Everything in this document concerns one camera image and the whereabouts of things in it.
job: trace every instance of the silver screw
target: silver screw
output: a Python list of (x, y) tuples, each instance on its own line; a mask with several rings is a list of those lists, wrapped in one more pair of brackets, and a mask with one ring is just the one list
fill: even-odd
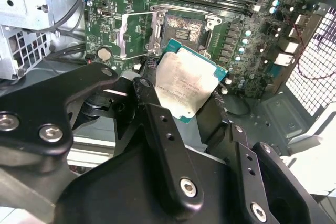
[(63, 132), (56, 125), (43, 126), (39, 131), (39, 136), (47, 142), (57, 142), (63, 137)]
[(260, 220), (261, 222), (267, 221), (265, 211), (257, 203), (254, 202), (251, 203), (251, 210), (258, 220)]
[(89, 7), (92, 7), (93, 6), (93, 2), (91, 0), (88, 0), (86, 2), (86, 5), (89, 6)]
[(240, 132), (240, 133), (243, 132), (243, 129), (241, 127), (239, 127), (238, 125), (235, 125), (235, 128), (238, 132)]
[(263, 144), (263, 148), (266, 152), (271, 153), (271, 149), (267, 145)]
[(197, 190), (196, 186), (191, 180), (182, 178), (180, 181), (180, 187), (186, 196), (190, 198), (195, 197)]
[(12, 131), (20, 124), (19, 119), (14, 115), (0, 115), (0, 131)]
[(112, 76), (112, 72), (108, 68), (102, 68), (101, 71), (106, 74), (107, 76)]

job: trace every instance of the black plastic bracket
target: black plastic bracket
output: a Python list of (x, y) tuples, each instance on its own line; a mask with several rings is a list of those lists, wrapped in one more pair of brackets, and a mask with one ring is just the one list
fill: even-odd
[[(7, 149), (7, 155), (0, 156), (0, 165), (28, 166), (43, 172), (55, 169), (73, 142), (69, 115), (76, 118), (79, 104), (95, 92), (112, 88), (117, 78), (106, 65), (94, 63), (0, 97), (0, 114), (19, 120), (17, 128), (0, 131), (0, 146)], [(56, 125), (61, 139), (41, 139), (39, 131), (46, 125)]]
[(266, 143), (253, 146), (263, 171), (270, 209), (280, 223), (331, 223), (292, 172)]
[[(156, 183), (162, 184), (159, 198), (163, 208), (177, 220), (187, 220), (202, 207), (204, 193), (194, 167), (173, 120), (170, 111), (160, 106), (158, 96), (151, 82), (136, 77), (133, 79), (136, 103), (138, 105), (132, 125), (117, 141), (117, 154), (122, 153), (129, 144), (131, 136), (139, 126), (143, 126), (146, 142), (157, 164)], [(181, 181), (187, 179), (195, 187), (195, 195), (184, 192)]]

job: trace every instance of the screw hole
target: screw hole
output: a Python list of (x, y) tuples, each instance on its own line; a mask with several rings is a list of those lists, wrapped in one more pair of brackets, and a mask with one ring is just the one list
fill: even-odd
[(160, 119), (162, 120), (162, 122), (168, 122), (168, 119), (164, 115), (160, 116)]
[(145, 79), (140, 79), (140, 83), (146, 87), (150, 87), (151, 85), (149, 84), (149, 82)]
[(11, 1), (11, 0), (7, 0), (7, 4), (8, 4), (9, 6), (13, 6), (13, 5), (14, 5), (13, 1)]
[(248, 171), (250, 172), (251, 175), (253, 175), (253, 176), (256, 175), (256, 173), (251, 168), (249, 168)]
[(170, 141), (174, 141), (174, 136), (173, 136), (172, 134), (168, 133), (168, 134), (166, 135), (166, 137), (167, 137), (168, 140), (170, 140)]
[(121, 112), (121, 111), (123, 111), (124, 109), (125, 109), (125, 104), (120, 103), (120, 104), (117, 105), (117, 111), (118, 111), (118, 112)]
[(262, 211), (260, 211), (259, 209), (256, 210), (257, 214), (259, 214), (260, 216), (264, 216), (264, 214), (262, 213)]

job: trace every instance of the capacitor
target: capacitor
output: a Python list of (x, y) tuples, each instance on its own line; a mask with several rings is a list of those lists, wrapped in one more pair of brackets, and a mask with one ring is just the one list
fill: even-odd
[(277, 9), (275, 7), (271, 7), (269, 9), (269, 13), (271, 13), (271, 14), (274, 14), (276, 11), (277, 11)]
[(258, 50), (259, 52), (264, 52), (264, 51), (265, 51), (263, 45), (259, 45), (259, 46), (257, 46), (257, 50)]
[(294, 11), (294, 7), (292, 5), (289, 4), (284, 4), (283, 8), (285, 8), (286, 10), (288, 10), (289, 12), (293, 12)]
[(248, 39), (247, 39), (247, 38), (242, 39), (242, 40), (241, 40), (241, 43), (243, 43), (243, 44), (247, 44), (247, 43), (248, 43)]
[(279, 4), (280, 4), (280, 1), (278, 1), (278, 0), (273, 0), (272, 1), (272, 6), (274, 6), (274, 7), (278, 6)]
[(251, 32), (250, 30), (246, 30), (246, 31), (245, 31), (245, 36), (246, 36), (246, 37), (251, 36), (251, 34), (252, 34), (252, 32)]
[(279, 37), (279, 33), (278, 33), (278, 31), (276, 31), (276, 30), (274, 30), (274, 29), (272, 29), (271, 34), (272, 34), (274, 37), (276, 37), (276, 38)]
[(274, 25), (273, 28), (274, 28), (274, 30), (276, 30), (276, 31), (281, 31), (281, 27), (278, 26), (278, 25)]

